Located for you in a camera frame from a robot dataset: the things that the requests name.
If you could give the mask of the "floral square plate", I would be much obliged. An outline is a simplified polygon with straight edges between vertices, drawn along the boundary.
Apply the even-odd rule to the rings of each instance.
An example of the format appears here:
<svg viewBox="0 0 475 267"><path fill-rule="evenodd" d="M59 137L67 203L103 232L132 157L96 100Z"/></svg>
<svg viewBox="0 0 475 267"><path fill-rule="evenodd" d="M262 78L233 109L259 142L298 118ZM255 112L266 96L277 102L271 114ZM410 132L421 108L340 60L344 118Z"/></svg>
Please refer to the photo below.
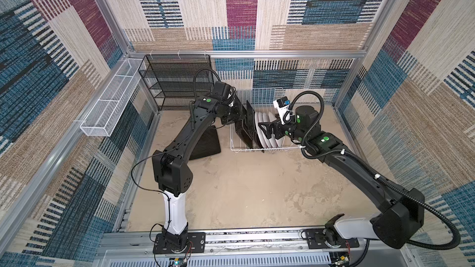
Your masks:
<svg viewBox="0 0 475 267"><path fill-rule="evenodd" d="M244 142L245 146L249 149L253 149L253 141L249 136L247 121L246 121L246 103L242 106L242 119L235 123L235 131L238 137Z"/></svg>

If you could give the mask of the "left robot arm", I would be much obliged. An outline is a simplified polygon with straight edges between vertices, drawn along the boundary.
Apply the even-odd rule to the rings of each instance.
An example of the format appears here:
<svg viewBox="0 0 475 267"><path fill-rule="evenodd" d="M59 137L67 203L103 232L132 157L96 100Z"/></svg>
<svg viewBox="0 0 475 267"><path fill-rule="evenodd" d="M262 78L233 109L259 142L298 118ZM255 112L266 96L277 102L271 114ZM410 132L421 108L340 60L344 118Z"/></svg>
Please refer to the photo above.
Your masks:
<svg viewBox="0 0 475 267"><path fill-rule="evenodd" d="M186 218L186 192L193 173L188 166L190 156L205 131L221 119L227 123L232 112L242 104L236 98L236 89L224 82L215 82L211 92L196 97L189 105L189 119L176 138L152 157L154 179L163 192L165 223L157 245L180 252L188 246L188 220Z"/></svg>

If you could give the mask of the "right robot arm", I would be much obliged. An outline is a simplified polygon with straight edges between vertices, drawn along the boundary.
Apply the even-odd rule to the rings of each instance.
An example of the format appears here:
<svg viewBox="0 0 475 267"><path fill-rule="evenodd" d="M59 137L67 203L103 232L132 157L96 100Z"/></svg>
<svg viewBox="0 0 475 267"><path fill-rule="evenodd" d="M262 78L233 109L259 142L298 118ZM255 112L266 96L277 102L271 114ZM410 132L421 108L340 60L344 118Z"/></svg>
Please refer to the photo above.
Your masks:
<svg viewBox="0 0 475 267"><path fill-rule="evenodd" d="M348 239L379 240L399 249L411 242L424 224L424 195L416 189L407 190L387 179L355 155L334 134L324 132L320 125L322 110L275 102L278 117L258 122L256 129L269 140L282 137L299 145L307 159L316 159L334 168L355 185L378 209L370 218L334 216L323 231L330 247L340 246Z"/></svg>

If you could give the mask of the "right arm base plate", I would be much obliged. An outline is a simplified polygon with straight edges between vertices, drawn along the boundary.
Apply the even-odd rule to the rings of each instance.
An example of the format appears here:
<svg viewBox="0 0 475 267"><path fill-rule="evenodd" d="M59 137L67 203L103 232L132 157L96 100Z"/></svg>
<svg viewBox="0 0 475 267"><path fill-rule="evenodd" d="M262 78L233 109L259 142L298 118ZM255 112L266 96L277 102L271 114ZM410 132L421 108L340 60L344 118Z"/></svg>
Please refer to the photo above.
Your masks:
<svg viewBox="0 0 475 267"><path fill-rule="evenodd" d="M309 249L330 248L358 248L357 239L344 239L335 230L327 228L305 229L301 232L301 238L307 242Z"/></svg>

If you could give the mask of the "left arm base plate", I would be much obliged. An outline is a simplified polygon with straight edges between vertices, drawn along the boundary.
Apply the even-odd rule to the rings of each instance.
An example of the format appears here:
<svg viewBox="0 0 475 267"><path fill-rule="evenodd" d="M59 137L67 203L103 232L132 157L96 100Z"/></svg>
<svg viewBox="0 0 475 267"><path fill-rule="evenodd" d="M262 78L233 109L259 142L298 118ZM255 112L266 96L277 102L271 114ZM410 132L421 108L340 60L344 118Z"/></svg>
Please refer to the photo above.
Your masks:
<svg viewBox="0 0 475 267"><path fill-rule="evenodd" d="M191 248L191 253L204 253L206 243L205 232L185 232L181 235L170 233L160 233L156 236L153 247L154 255L164 255L172 253L187 253Z"/></svg>

